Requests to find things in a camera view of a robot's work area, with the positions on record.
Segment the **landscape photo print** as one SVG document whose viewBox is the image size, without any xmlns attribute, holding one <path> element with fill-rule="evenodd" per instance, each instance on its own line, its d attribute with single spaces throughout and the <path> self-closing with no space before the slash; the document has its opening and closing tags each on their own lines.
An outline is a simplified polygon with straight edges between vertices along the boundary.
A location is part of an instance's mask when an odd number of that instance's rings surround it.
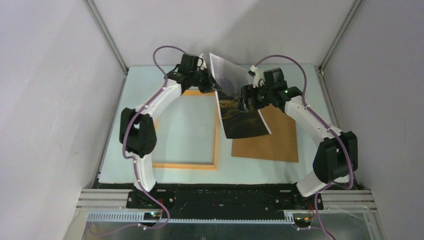
<svg viewBox="0 0 424 240">
<path fill-rule="evenodd" d="M 248 71 L 216 54 L 209 54 L 210 69 L 217 84 L 215 95 L 219 117 L 227 139 L 245 139 L 270 135 L 272 132 L 259 110 L 238 109 L 241 88 L 253 82 Z"/>
</svg>

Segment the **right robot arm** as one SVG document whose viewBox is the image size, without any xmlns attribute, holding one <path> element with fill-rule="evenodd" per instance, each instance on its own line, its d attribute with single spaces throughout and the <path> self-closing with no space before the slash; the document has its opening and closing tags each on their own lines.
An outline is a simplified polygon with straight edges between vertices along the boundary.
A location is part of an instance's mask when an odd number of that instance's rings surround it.
<svg viewBox="0 0 424 240">
<path fill-rule="evenodd" d="M 298 87 L 288 87 L 280 68 L 263 71 L 253 65 L 248 73 L 253 83 L 241 88 L 238 109 L 246 112 L 272 105 L 299 124 L 317 146 L 312 171 L 295 184 L 291 204 L 304 209 L 312 195 L 335 184 L 338 178 L 348 176 L 352 186 L 354 171 L 358 168 L 357 136 L 323 120 Z"/>
</svg>

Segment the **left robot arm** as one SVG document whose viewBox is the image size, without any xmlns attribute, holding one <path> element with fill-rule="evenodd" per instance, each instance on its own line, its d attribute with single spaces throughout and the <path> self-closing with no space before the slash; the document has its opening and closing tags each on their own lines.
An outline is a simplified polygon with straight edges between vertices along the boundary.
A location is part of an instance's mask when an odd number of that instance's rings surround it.
<svg viewBox="0 0 424 240">
<path fill-rule="evenodd" d="M 153 208 L 158 194 L 152 189 L 157 181 L 153 173 L 152 152 L 157 144 L 155 122 L 161 113 L 187 90 L 196 87 L 202 94 L 211 93 L 216 83 L 202 55 L 184 53 L 179 64 L 165 73 L 157 91 L 136 108 L 124 108 L 120 114 L 119 142 L 122 155 L 131 160 L 134 186 L 142 191 L 138 201 Z"/>
</svg>

